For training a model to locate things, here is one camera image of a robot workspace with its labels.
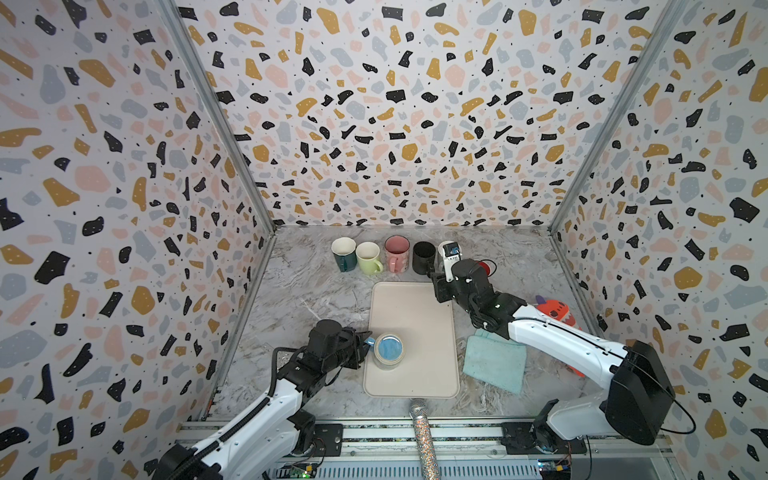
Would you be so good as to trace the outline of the black mug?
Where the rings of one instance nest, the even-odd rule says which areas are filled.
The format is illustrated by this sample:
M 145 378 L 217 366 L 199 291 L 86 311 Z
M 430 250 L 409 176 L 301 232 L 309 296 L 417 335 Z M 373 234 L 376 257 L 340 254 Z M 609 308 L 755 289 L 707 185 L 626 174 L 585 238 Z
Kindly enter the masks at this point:
M 430 277 L 435 270 L 436 246 L 429 241 L 419 241 L 412 249 L 412 269 L 422 276 Z

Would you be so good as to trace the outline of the blue glazed mug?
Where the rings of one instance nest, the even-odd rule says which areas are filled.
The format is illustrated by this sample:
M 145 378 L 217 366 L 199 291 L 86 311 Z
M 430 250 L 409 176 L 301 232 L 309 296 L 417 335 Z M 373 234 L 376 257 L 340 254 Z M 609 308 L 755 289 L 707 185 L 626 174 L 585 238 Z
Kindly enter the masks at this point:
M 395 334 L 384 333 L 378 337 L 369 337 L 365 343 L 370 347 L 375 364 L 383 370 L 396 368 L 405 356 L 402 340 Z

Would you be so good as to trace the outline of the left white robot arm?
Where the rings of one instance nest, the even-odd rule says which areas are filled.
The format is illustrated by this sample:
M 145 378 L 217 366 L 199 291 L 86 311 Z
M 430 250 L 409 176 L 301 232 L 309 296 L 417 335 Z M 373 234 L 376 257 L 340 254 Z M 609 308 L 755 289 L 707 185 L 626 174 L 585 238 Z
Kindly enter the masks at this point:
M 359 369 L 372 333 L 318 321 L 299 348 L 273 350 L 267 391 L 224 427 L 192 447 L 172 446 L 154 479 L 254 479 L 288 455 L 312 449 L 316 418 L 304 406 L 343 369 Z

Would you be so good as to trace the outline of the pink ghost mug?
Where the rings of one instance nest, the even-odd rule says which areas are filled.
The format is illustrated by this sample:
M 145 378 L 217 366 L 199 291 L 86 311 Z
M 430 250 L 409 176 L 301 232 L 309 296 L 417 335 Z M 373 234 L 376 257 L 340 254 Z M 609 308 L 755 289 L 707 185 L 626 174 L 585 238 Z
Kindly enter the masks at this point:
M 402 235 L 390 236 L 384 244 L 385 266 L 395 274 L 405 272 L 409 266 L 410 241 Z

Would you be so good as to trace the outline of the dark green mug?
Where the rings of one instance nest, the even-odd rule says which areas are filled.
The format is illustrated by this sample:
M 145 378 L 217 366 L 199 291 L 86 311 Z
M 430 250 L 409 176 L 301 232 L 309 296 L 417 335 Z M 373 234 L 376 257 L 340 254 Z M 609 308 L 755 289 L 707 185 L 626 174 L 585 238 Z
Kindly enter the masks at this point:
M 350 237 L 339 237 L 331 244 L 331 251 L 342 273 L 353 271 L 357 266 L 357 243 Z

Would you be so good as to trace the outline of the light green mug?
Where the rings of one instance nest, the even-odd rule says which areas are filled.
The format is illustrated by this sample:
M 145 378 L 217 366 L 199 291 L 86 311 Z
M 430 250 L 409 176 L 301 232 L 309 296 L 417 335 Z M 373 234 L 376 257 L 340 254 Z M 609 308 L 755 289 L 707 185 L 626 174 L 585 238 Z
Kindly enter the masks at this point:
M 376 275 L 383 271 L 380 247 L 374 242 L 362 242 L 356 247 L 357 263 L 365 275 Z

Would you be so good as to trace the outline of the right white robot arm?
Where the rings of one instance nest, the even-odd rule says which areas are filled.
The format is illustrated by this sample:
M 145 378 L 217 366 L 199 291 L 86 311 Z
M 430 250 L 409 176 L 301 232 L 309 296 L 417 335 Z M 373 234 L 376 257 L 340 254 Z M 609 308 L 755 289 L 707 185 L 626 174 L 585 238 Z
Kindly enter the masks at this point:
M 570 401 L 551 400 L 533 420 L 523 442 L 543 452 L 577 437 L 617 434 L 652 445 L 675 401 L 657 351 L 593 336 L 558 321 L 523 299 L 498 292 L 472 259 L 429 274 L 436 299 L 456 302 L 478 329 L 533 347 L 584 374 L 600 392 Z

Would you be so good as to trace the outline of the white mug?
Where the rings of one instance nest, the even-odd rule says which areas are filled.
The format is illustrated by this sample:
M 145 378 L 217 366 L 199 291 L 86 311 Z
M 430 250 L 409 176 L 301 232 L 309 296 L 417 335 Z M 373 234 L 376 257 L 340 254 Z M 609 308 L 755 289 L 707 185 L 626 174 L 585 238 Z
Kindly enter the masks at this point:
M 477 262 L 477 264 L 483 268 L 483 270 L 486 272 L 486 275 L 488 277 L 492 277 L 495 272 L 497 271 L 497 264 L 494 260 L 491 259 L 482 259 Z

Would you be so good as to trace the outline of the grey mug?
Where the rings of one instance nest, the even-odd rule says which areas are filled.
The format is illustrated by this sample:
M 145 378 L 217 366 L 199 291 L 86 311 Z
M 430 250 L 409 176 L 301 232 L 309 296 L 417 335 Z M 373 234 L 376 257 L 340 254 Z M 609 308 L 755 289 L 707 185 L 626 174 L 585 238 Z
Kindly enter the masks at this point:
M 447 258 L 452 255 L 451 244 L 452 244 L 451 241 L 443 241 L 438 245 L 437 252 L 441 258 Z

